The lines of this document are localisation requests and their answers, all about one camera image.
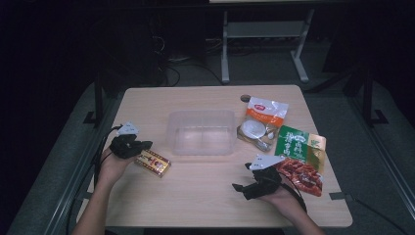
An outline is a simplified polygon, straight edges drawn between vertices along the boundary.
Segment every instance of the wooden tabletop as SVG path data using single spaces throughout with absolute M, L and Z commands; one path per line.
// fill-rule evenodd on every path
M 171 160 L 163 178 L 131 164 L 115 185 L 107 216 L 108 226 L 138 227 L 284 227 L 290 223 L 260 200 L 247 201 L 232 183 L 254 183 L 244 166 L 259 150 L 237 140 L 228 156 L 174 156 L 166 144 L 168 115 L 180 110 L 231 110 L 242 123 L 247 104 L 241 95 L 289 104 L 284 124 L 318 134 L 300 89 L 294 85 L 133 88 L 125 92 L 114 125 L 132 121 L 138 140 L 153 141 L 152 151 Z M 109 137 L 109 143 L 115 137 Z M 320 226 L 347 227 L 352 218 L 329 159 L 325 161 L 322 197 L 302 193 L 308 214 Z

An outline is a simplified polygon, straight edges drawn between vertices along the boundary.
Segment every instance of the red logo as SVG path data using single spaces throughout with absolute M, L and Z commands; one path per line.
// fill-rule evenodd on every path
M 255 107 L 257 110 L 261 110 L 261 111 L 264 111 L 264 110 L 265 110 L 265 106 L 261 106 L 261 105 L 254 105 L 254 107 Z

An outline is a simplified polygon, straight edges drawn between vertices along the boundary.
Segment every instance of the person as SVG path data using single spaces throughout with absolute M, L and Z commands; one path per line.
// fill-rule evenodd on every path
M 107 207 L 111 191 L 116 182 L 122 177 L 134 158 L 121 159 L 110 149 L 101 156 L 101 171 L 98 181 L 79 222 L 72 230 L 72 235 L 105 234 Z M 283 183 L 291 183 L 285 177 Z M 286 217 L 300 234 L 320 235 L 323 230 L 302 209 L 296 198 L 286 189 L 279 187 L 274 193 L 259 197 L 260 200 L 271 204 L 281 215 Z

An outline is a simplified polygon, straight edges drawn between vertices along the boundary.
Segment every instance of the transparent plastic bin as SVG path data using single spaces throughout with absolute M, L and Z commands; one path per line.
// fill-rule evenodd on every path
M 229 155 L 235 142 L 232 111 L 177 111 L 168 117 L 167 143 L 174 155 Z

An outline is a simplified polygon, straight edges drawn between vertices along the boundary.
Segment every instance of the white marker tag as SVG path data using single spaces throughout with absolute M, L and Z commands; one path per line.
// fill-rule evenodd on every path
M 116 135 L 138 134 L 138 131 L 138 128 L 131 121 L 128 121 L 116 132 Z
M 250 170 L 265 169 L 276 165 L 286 159 L 284 156 L 256 155 L 254 162 L 250 165 Z

